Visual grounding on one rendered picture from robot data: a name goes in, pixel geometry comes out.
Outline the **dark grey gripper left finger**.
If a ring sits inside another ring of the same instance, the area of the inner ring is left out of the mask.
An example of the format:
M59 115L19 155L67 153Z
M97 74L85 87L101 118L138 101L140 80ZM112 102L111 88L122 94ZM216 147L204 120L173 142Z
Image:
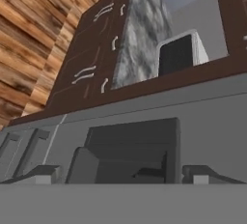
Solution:
M60 165L38 165L27 174L5 180L1 184L53 184L58 180L60 171Z

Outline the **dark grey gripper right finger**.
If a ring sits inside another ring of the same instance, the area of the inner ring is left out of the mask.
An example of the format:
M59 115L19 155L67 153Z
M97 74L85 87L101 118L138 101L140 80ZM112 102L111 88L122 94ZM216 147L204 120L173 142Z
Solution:
M182 175L182 182L185 184L244 184L242 181L216 173L207 165L183 165Z

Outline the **grey fridge door with dispenser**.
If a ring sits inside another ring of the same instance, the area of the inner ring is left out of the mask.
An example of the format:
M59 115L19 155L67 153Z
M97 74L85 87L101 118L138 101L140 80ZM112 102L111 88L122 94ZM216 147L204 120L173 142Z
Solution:
M247 182L247 73L63 115L43 161L71 159L91 126L167 118L178 119L181 164Z

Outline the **white microwave with black door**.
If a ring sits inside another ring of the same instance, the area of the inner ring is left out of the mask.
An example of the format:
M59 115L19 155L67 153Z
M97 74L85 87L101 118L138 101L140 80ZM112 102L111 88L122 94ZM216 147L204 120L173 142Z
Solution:
M158 75L163 76L209 62L205 47L195 30L188 30L157 46Z

